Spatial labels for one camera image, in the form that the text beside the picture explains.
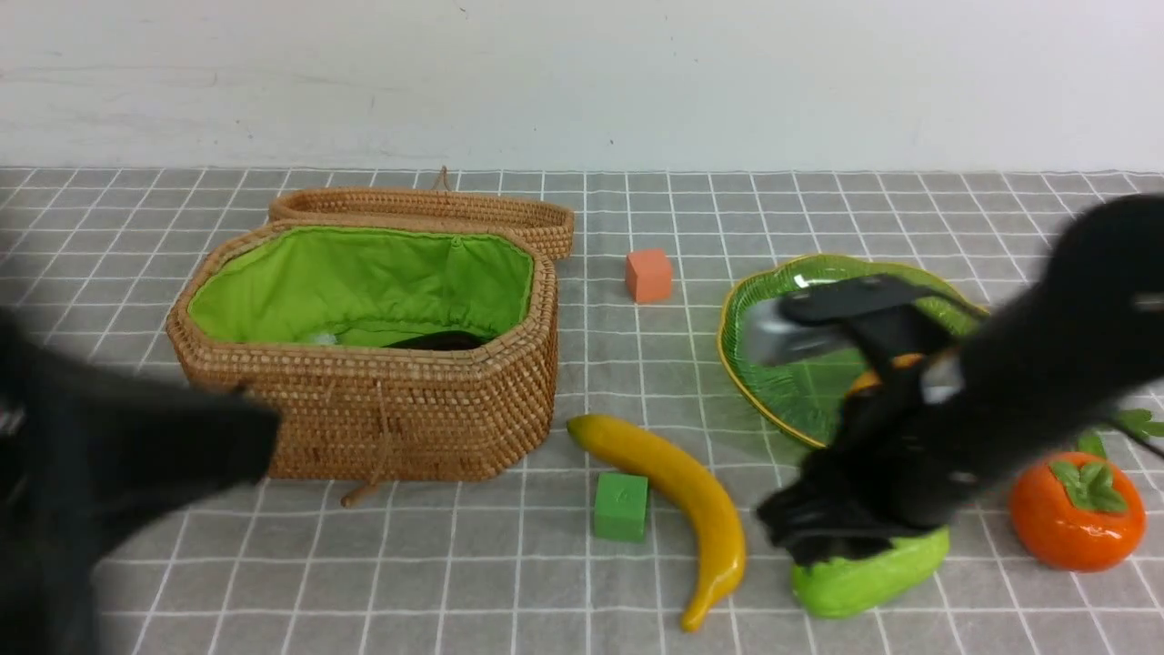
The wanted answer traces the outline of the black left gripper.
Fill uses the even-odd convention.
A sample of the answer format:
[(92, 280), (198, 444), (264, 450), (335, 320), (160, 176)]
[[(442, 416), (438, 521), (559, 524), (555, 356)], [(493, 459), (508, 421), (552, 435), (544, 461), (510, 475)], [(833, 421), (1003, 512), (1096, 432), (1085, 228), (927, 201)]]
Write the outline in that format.
[(3, 309), (3, 653), (99, 654), (95, 564), (267, 475), (278, 411), (54, 351)]

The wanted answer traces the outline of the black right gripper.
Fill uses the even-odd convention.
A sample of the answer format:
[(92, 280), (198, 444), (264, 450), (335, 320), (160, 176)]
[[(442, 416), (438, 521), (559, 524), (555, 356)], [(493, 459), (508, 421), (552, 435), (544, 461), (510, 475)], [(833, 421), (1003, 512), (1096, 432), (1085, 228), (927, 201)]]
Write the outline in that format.
[(799, 479), (757, 506), (769, 542), (801, 567), (863, 560), (923, 537), (998, 485), (1001, 460), (927, 399), (931, 366), (894, 366), (844, 399), (838, 434)]

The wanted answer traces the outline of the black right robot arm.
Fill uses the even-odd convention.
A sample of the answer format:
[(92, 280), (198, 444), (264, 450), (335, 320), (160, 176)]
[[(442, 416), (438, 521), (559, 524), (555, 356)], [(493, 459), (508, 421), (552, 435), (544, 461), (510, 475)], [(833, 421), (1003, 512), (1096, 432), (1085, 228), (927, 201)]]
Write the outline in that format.
[(1069, 221), (1037, 282), (957, 336), (920, 309), (937, 290), (897, 275), (803, 287), (746, 311), (748, 359), (780, 366), (856, 347), (876, 373), (845, 399), (830, 444), (757, 506), (795, 563), (868, 558), (958, 511), (1161, 379), (1159, 192)]

